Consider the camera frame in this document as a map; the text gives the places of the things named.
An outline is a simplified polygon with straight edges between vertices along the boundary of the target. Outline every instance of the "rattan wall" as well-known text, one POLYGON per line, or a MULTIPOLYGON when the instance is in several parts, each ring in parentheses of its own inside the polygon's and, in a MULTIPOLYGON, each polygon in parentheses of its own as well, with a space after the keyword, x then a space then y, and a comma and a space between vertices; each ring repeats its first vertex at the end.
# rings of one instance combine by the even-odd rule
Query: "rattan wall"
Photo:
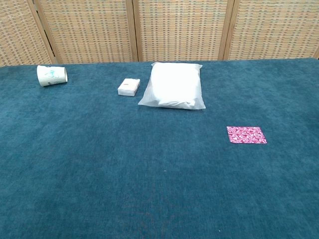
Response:
POLYGON ((133 5, 130 15, 127 2, 35 0, 60 63, 137 60, 135 32, 129 31, 134 25, 133 5))
POLYGON ((313 57, 319 46, 319 0, 235 0, 232 17, 225 59, 313 57))
POLYGON ((40 30, 26 0, 1 0, 0 66, 52 63, 40 30))
POLYGON ((217 60, 227 0, 134 0, 140 61, 217 60))

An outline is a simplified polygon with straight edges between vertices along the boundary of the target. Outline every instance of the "white pillow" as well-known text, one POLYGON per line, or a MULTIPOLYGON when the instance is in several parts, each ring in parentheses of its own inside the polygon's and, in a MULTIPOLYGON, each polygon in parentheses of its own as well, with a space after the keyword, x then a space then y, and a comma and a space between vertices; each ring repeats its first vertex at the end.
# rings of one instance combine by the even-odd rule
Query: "white pillow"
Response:
POLYGON ((150 81, 139 105, 187 110, 206 108, 199 76, 202 65, 155 62, 152 66, 150 81))

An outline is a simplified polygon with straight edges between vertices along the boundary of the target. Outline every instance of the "white paper cup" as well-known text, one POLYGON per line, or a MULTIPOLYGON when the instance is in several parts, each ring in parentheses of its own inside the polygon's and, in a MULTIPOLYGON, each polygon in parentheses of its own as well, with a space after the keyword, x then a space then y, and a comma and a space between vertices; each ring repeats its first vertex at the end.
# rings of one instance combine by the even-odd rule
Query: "white paper cup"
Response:
POLYGON ((65 67, 37 66, 36 73, 41 86, 55 85, 68 82, 65 67))

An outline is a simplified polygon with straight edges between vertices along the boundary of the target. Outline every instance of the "pink floral cloth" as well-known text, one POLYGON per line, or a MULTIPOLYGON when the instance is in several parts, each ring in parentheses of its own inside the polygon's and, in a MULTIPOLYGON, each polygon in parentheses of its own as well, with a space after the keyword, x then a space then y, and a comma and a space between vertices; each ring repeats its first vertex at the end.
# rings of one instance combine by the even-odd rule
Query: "pink floral cloth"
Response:
POLYGON ((227 131, 232 143, 267 143, 260 127, 227 126, 227 131))

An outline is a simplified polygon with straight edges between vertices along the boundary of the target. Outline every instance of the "teal carpet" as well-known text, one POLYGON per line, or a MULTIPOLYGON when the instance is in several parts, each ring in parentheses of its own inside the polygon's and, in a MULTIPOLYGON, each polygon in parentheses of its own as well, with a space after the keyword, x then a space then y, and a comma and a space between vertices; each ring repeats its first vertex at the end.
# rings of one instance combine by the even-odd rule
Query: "teal carpet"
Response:
POLYGON ((138 106, 150 63, 67 65, 46 88, 0 68, 0 238, 319 238, 319 61, 200 64, 199 111, 138 106))

